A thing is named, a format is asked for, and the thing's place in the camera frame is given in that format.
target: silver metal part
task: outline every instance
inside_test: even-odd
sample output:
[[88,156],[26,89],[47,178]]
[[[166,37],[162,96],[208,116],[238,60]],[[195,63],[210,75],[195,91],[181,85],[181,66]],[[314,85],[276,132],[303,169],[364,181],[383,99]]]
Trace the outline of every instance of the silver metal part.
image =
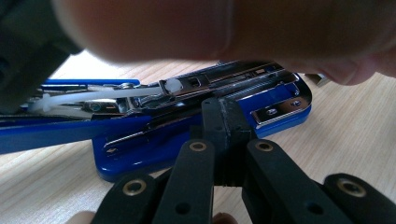
[[[292,95],[288,100],[251,112],[257,122],[256,129],[302,112],[311,104],[310,91],[300,90],[300,88],[303,88],[299,84],[302,81],[276,63],[250,65],[247,69],[238,71],[223,69],[216,73],[210,73],[210,70],[204,70],[172,78],[176,78],[182,84],[180,91],[173,94],[164,91],[164,94],[160,95],[134,98],[134,102],[138,105],[134,111],[151,115],[153,117],[152,122],[141,132],[109,140],[104,146],[105,151],[110,147],[115,147],[118,143],[142,136],[200,113],[200,103],[210,96],[226,97],[238,101],[273,90],[280,85],[288,86]],[[166,81],[161,80],[157,85],[165,90]],[[129,111],[124,117],[133,116],[134,111]]]
[[311,79],[318,87],[322,87],[330,81],[323,74],[305,74],[305,76]]
[[256,129],[260,129],[263,125],[300,113],[309,106],[310,102],[304,97],[296,96],[286,101],[255,110],[251,112],[251,116],[257,122]]

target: metal tool component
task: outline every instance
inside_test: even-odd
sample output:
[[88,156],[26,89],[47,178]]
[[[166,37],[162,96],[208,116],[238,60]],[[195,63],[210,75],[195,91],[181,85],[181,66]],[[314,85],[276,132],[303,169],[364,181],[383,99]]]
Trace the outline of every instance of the metal tool component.
[[311,79],[318,87],[322,87],[329,83],[329,79],[323,74],[305,74],[306,77]]
[[[291,95],[297,97],[252,111],[252,117],[257,122],[256,129],[302,112],[311,105],[312,96],[307,87],[301,84],[301,80],[295,74],[285,71],[276,63],[226,63],[223,66],[225,67],[215,66],[181,77],[172,77],[172,80],[177,79],[182,86],[180,91],[172,94],[135,97],[134,101],[138,102],[135,104],[137,107],[125,117],[144,113],[152,115],[153,121],[148,124],[146,130],[112,140],[105,144],[105,148],[198,114],[200,110],[197,108],[200,102],[210,96],[239,101],[271,91],[278,86],[288,85]],[[167,80],[162,80],[159,85],[162,87],[166,82]],[[276,110],[276,113],[270,116],[263,115],[262,110]],[[175,119],[175,114],[183,113],[188,116],[177,116]]]

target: wooden table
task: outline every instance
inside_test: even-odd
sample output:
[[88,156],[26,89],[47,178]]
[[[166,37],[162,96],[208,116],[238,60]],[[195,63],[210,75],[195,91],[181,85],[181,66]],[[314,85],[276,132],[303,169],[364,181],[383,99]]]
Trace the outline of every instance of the wooden table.
[[[133,77],[150,83],[211,64],[108,64],[84,52],[54,76]],[[396,203],[396,79],[376,75],[359,86],[321,88],[305,81],[314,98],[308,120],[267,139],[318,182],[329,174],[356,175]],[[2,155],[0,223],[65,223],[78,211],[95,211],[111,186],[96,174],[90,141]],[[240,191],[215,188],[214,214],[227,212],[249,223]]]

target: hand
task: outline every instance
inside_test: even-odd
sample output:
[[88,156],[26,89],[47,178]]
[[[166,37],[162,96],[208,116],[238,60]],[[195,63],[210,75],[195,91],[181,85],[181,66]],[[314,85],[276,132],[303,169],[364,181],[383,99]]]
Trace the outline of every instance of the hand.
[[112,61],[272,60],[345,85],[396,77],[396,1],[53,3],[79,45]]

